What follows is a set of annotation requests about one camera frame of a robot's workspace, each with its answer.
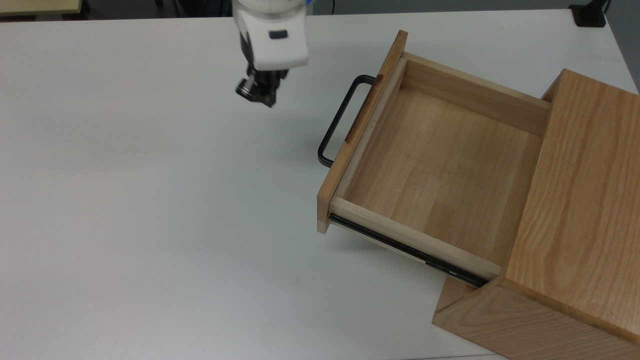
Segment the open drawer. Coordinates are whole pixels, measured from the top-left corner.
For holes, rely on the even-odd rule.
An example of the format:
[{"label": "open drawer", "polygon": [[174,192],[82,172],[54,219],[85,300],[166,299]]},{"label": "open drawer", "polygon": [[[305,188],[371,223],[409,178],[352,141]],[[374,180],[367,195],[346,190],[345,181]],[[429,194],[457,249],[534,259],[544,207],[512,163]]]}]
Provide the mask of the open drawer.
[{"label": "open drawer", "polygon": [[318,193],[318,231],[336,224],[480,287],[506,264],[551,104],[404,53],[406,37]]},{"label": "open drawer", "polygon": [[640,96],[563,70],[536,99],[406,37],[335,161],[341,111],[321,144],[318,231],[450,275],[433,323],[509,359],[640,359]]}]

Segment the cabinet side panel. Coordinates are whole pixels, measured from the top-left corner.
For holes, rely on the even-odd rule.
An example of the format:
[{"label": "cabinet side panel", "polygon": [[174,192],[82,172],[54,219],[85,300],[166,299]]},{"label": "cabinet side panel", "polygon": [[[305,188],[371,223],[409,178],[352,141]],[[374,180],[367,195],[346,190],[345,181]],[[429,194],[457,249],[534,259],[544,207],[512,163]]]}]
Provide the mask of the cabinet side panel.
[{"label": "cabinet side panel", "polygon": [[495,281],[433,323],[510,360],[637,360],[640,347],[551,310]]},{"label": "cabinet side panel", "polygon": [[473,286],[469,286],[460,280],[456,280],[452,277],[447,277],[442,285],[442,292],[438,298],[438,305],[436,305],[436,313],[441,312],[447,307],[453,305],[458,300],[462,299],[468,294],[476,291]]}]

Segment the black cable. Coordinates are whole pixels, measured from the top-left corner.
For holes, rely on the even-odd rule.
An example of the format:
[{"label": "black cable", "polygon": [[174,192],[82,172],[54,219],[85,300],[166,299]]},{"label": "black cable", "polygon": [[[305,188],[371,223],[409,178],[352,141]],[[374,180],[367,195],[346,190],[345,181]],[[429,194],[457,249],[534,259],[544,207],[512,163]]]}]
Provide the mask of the black cable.
[{"label": "black cable", "polygon": [[207,0],[207,2],[204,3],[204,5],[200,9],[200,12],[198,12],[198,15],[196,15],[196,17],[199,17],[200,15],[202,15],[202,12],[207,8],[207,6],[209,5],[210,2],[211,2],[211,0]]},{"label": "black cable", "polygon": [[173,10],[175,11],[175,17],[180,17],[180,12],[178,11],[178,3],[177,0],[173,0]]}]

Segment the floor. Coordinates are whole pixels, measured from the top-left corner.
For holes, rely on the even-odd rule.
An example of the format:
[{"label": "floor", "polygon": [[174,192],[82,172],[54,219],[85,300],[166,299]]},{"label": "floor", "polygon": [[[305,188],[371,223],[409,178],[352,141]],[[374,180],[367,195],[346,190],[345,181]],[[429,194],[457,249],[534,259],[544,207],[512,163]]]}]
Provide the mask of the floor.
[{"label": "floor", "polygon": [[[146,19],[176,17],[173,0],[87,0],[91,11],[71,18]],[[176,0],[180,17],[215,17],[228,15],[230,0]],[[481,10],[522,10],[567,8],[571,3],[586,4],[587,0],[335,0],[335,14],[450,12]],[[332,12],[332,0],[315,0],[316,15]],[[607,20],[625,57],[631,76],[640,89],[640,1],[612,0]],[[38,16],[38,20],[59,20],[59,15]]]}]

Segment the cabinet top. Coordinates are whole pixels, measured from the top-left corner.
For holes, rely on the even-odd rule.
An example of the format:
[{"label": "cabinet top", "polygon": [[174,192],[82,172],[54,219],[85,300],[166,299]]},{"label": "cabinet top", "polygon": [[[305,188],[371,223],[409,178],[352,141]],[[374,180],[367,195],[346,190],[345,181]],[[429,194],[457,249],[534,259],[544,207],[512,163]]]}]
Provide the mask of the cabinet top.
[{"label": "cabinet top", "polygon": [[564,70],[502,282],[640,343],[640,96]]}]

